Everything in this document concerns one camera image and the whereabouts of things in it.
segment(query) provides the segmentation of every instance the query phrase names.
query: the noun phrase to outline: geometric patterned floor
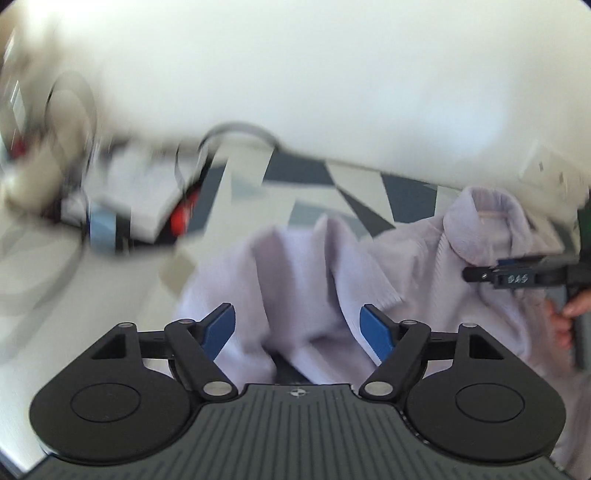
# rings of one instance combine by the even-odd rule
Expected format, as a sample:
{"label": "geometric patterned floor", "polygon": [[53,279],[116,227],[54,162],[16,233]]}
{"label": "geometric patterned floor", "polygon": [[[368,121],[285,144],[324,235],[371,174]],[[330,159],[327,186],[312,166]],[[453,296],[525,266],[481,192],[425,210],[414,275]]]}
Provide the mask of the geometric patterned floor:
{"label": "geometric patterned floor", "polygon": [[176,255],[163,267],[139,325],[164,327],[199,263],[261,230],[311,227],[328,214],[343,219],[359,239],[375,237],[443,213],[458,194],[455,189],[270,147],[224,143],[203,182],[189,231],[178,239]]}
{"label": "geometric patterned floor", "polygon": [[[326,213],[342,218],[358,238],[433,216],[439,190],[446,201],[457,195],[452,189],[277,150],[251,152],[248,160],[239,157],[244,155],[231,147],[218,151],[189,232],[205,231],[223,183],[228,184],[230,203],[222,201],[216,215],[229,219],[238,204],[268,210],[270,202],[280,202],[288,205],[289,215],[277,218],[278,225],[312,226]],[[255,215],[251,221],[256,223]]]}

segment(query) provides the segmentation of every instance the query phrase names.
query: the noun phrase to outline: white wall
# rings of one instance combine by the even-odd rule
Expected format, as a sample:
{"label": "white wall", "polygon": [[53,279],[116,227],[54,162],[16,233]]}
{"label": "white wall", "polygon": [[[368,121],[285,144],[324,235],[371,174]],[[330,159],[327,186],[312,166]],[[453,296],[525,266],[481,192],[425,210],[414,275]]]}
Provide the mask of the white wall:
{"label": "white wall", "polygon": [[533,142],[591,176],[578,0],[21,2],[30,39],[55,31],[105,124],[178,138],[251,121],[304,153],[504,185],[555,213],[516,180]]}

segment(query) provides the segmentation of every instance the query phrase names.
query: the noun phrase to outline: lavender sweater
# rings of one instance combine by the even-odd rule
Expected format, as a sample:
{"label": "lavender sweater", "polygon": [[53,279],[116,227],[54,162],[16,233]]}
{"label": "lavender sweater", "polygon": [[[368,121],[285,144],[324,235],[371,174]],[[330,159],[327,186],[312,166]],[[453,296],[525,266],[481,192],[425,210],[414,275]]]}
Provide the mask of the lavender sweater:
{"label": "lavender sweater", "polygon": [[[440,216],[358,241],[336,219],[313,230],[274,229],[200,264],[177,318],[201,319],[223,302],[236,332],[216,363],[239,387],[271,383],[278,351],[311,381],[359,387],[379,364],[361,335],[359,311],[372,303],[393,320],[416,319],[455,332],[475,322],[562,396],[567,423],[553,458],[577,479],[591,476],[591,377],[572,370],[553,343],[543,291],[512,293],[462,280],[467,265],[545,250],[519,203],[468,188]],[[427,373],[447,368],[432,362]]]}

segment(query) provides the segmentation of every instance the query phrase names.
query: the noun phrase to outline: wall outlet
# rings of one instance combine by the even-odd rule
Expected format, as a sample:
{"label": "wall outlet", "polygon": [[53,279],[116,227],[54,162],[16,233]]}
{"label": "wall outlet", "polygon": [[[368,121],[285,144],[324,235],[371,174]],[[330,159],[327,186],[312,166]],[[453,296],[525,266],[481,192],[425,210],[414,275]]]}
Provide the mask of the wall outlet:
{"label": "wall outlet", "polygon": [[584,201],[589,192],[588,176],[539,141],[532,146],[519,179],[548,195],[577,203]]}

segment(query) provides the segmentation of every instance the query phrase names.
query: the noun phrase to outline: sweater collar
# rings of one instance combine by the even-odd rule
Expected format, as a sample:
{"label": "sweater collar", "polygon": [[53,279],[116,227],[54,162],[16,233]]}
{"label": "sweater collar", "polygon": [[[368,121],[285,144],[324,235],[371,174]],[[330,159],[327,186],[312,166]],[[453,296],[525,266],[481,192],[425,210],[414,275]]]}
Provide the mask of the sweater collar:
{"label": "sweater collar", "polygon": [[533,236],[517,199],[500,190],[468,187],[443,216],[444,233],[458,256],[480,267],[495,265],[502,256],[495,251],[493,239],[498,232],[487,224],[487,216],[505,220],[511,239],[509,256],[523,257],[531,251]]}

